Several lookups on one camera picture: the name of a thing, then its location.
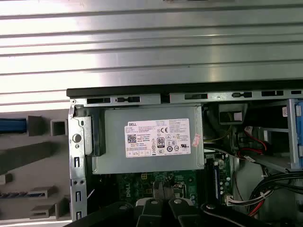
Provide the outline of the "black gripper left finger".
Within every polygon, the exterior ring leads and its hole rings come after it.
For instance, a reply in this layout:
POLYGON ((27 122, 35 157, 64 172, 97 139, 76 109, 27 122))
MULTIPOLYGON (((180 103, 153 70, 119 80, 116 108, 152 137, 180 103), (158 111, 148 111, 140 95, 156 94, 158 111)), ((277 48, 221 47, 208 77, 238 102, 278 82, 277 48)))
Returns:
POLYGON ((163 227, 164 185, 153 183, 153 196, 135 205, 115 202, 71 223, 72 227, 163 227))

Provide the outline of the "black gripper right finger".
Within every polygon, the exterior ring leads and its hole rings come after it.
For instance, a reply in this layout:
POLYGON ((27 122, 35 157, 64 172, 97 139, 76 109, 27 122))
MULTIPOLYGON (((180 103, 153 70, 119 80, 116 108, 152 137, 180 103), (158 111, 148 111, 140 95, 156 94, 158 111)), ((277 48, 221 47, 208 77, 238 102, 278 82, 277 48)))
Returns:
POLYGON ((269 227, 270 224, 217 203, 199 208, 189 200, 177 198, 171 183, 164 184, 164 226, 166 227, 269 227))

